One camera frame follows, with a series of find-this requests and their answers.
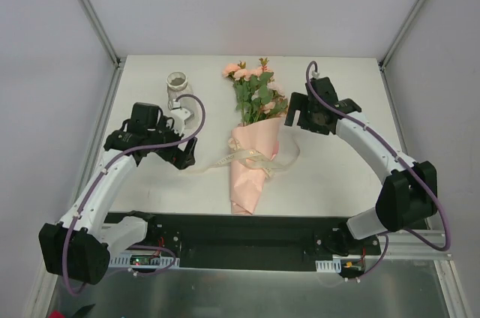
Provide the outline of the pale pink rose stem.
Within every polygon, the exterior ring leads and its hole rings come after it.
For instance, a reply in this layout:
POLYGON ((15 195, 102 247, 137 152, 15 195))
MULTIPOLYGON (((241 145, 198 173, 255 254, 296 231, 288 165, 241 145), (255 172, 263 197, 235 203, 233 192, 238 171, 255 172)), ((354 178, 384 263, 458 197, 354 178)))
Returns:
POLYGON ((284 90, 275 81, 268 82, 266 85, 263 85, 259 90, 259 99, 264 104, 267 104, 271 100, 279 97, 287 98, 284 90))

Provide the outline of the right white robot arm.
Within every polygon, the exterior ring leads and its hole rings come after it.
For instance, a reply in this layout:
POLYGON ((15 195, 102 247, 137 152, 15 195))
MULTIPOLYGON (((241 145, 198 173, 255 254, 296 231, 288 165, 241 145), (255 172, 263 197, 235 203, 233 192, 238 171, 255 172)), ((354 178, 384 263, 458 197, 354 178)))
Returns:
POLYGON ((292 93, 285 124, 338 136, 368 164, 382 185, 372 208, 350 217, 326 238, 331 252, 354 254, 365 239, 406 229, 438 212, 434 202, 437 171, 432 163, 419 163, 393 148, 370 126, 354 100, 338 99, 329 78, 312 78, 305 86, 306 93, 292 93))

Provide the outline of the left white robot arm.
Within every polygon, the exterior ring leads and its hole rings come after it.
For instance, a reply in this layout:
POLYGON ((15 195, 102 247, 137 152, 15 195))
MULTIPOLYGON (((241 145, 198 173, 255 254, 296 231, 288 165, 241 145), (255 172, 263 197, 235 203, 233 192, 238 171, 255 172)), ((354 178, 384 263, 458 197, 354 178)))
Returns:
POLYGON ((49 273, 94 285, 107 272, 110 259, 129 247, 160 248, 152 213, 132 211, 109 229, 102 226, 124 180, 147 155, 155 154, 177 170, 194 165, 197 138, 183 134, 191 115, 179 100, 169 103, 169 115, 158 105, 133 105, 130 118, 106 138, 94 175, 76 202, 58 223, 41 228, 38 238, 49 273))

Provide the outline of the peach double rose stem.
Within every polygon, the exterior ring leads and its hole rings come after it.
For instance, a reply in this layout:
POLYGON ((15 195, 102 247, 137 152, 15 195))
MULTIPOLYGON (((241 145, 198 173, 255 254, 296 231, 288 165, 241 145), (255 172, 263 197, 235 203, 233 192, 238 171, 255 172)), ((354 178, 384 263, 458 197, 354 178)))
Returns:
POLYGON ((241 125, 248 122, 246 114, 250 106, 250 78, 251 72, 247 69, 246 63, 240 61, 236 64, 228 64, 223 69, 223 76, 232 81, 237 100, 237 109, 241 112, 241 125))

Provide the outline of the cream gold-lettered ribbon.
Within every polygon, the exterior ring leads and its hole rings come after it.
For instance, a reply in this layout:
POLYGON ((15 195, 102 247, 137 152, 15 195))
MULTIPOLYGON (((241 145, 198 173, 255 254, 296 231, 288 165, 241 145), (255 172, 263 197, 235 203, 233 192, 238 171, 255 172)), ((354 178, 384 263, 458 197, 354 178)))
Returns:
POLYGON ((216 169, 228 166, 234 162, 240 163, 243 167, 249 170, 262 170, 268 178, 271 178, 276 173, 285 172, 295 164, 300 155, 300 148, 295 138, 292 138, 295 151, 292 159, 287 163, 280 163, 275 161, 276 155, 273 158, 267 158, 263 153, 256 149, 243 149, 240 142, 235 138, 230 138, 228 141, 230 153, 222 157, 213 164, 201 168, 188 170, 188 174, 203 174, 210 169, 216 169))

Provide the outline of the pink wrapping paper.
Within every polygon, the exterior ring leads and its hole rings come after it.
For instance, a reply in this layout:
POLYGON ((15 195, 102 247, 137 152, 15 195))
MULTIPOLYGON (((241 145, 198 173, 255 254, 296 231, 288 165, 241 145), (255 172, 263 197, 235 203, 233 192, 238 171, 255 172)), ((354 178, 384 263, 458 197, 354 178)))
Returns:
POLYGON ((269 118, 232 130, 232 152, 243 157, 230 164, 230 201, 234 215, 252 215, 269 174, 256 164, 273 160, 279 150, 281 118, 269 118))

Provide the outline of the small peach flower stem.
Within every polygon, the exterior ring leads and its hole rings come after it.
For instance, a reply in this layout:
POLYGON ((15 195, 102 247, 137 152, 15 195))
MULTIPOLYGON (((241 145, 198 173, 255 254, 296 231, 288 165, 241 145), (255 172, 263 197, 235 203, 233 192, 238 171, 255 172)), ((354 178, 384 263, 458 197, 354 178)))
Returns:
POLYGON ((265 86, 271 80, 271 73, 268 69, 269 60, 267 58, 260 58, 259 59, 260 66, 254 68, 250 71, 250 106, 248 113, 246 114, 247 117, 247 124, 252 124, 252 113, 254 112, 255 108, 252 102, 260 98, 260 89, 262 86, 265 86))

